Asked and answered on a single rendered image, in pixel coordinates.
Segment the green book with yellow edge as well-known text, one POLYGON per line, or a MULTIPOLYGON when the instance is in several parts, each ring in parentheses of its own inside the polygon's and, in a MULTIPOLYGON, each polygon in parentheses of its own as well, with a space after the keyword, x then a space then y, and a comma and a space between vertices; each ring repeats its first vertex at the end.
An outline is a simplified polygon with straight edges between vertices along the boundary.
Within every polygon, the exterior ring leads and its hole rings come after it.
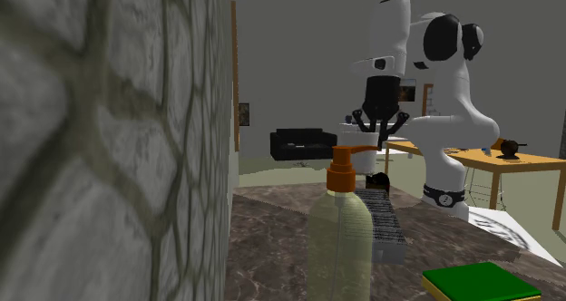
POLYGON ((426 270, 422 286, 436 301, 542 301, 542 292, 492 262, 426 270))

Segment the wooden table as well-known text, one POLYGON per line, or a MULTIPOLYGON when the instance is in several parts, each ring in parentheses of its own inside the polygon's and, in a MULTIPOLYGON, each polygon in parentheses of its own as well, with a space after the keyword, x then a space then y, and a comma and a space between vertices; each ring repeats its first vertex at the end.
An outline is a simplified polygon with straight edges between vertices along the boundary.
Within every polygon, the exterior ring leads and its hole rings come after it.
POLYGON ((489 209, 497 208, 498 196, 503 192, 499 190, 501 175, 505 173, 533 172, 533 171, 552 171, 560 172, 557 195, 554 204, 551 228, 559 230, 561 225, 561 213, 566 193, 566 160, 555 159, 531 154, 519 153, 518 160, 498 159, 497 155, 502 153, 499 150, 491 150, 490 155, 485 155, 480 149, 470 150, 449 150, 446 152, 449 157, 460 161, 466 168, 484 170, 492 173, 492 184, 490 187, 489 209))

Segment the small black and orange object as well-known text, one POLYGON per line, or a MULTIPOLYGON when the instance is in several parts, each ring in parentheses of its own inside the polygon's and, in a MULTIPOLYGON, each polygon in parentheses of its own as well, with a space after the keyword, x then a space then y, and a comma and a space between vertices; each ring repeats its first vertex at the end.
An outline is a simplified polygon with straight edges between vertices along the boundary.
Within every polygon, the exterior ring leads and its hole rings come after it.
POLYGON ((390 191, 390 179, 384 172, 366 176, 367 189, 383 189, 386 193, 390 191))

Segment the clear soap dispenser orange pump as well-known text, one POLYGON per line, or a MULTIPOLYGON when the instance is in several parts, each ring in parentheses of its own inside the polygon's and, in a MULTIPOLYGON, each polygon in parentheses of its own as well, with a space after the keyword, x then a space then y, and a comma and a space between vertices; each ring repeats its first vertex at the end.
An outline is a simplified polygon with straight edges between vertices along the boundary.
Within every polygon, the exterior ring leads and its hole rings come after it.
POLYGON ((355 193, 351 156, 377 146, 335 146, 327 190, 308 211, 307 301, 370 301, 373 220, 355 193))

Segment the grey ribbed flat box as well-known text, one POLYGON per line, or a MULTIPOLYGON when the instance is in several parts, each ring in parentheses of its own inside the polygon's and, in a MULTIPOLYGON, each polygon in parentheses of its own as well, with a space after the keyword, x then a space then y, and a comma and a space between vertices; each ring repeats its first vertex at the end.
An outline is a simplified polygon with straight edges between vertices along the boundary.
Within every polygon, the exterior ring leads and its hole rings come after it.
POLYGON ((366 205, 373 222, 374 263, 403 265, 408 244, 385 189, 357 188, 355 194, 366 205))

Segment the wooden framed shelf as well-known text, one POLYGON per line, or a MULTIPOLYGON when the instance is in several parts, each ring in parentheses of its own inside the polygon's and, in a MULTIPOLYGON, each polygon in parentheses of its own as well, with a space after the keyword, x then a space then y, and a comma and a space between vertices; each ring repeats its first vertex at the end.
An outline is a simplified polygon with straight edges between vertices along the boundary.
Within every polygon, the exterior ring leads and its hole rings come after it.
POLYGON ((422 100, 422 115, 430 115, 435 112, 434 102, 433 102, 433 88, 432 83, 425 83, 423 89, 423 100, 422 100))

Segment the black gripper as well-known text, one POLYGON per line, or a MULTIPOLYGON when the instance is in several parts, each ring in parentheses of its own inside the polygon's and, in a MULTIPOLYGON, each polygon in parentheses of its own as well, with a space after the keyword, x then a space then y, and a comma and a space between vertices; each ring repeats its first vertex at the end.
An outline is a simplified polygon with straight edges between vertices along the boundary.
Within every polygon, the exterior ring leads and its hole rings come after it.
POLYGON ((399 110, 400 78, 397 76, 372 76, 366 79, 366 94, 362 109, 352 111, 353 119, 362 132, 375 132, 376 123, 381 121, 378 147, 383 148, 383 142, 391 134, 395 134, 410 118, 406 112, 396 115, 396 122, 389 127, 390 120, 399 110), (369 124, 363 122, 362 114, 366 114, 369 124))

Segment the wooden door frame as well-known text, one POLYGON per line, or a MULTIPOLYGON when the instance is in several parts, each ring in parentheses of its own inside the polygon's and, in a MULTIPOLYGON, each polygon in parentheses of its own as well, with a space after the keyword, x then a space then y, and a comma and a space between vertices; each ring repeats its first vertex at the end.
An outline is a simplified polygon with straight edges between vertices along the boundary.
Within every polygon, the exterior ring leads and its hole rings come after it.
POLYGON ((239 69, 238 69, 238 28, 236 1, 230 3, 231 13, 231 44, 232 44, 232 86, 233 86, 233 111, 234 111, 234 145, 235 151, 239 151, 239 69))

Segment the black sofa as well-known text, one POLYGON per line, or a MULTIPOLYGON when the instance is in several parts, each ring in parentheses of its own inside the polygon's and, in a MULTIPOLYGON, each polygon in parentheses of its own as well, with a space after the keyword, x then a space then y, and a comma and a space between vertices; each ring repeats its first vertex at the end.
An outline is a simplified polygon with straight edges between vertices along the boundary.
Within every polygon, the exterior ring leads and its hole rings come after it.
POLYGON ((322 128, 276 129, 269 142, 274 160, 326 160, 333 158, 337 136, 322 128))

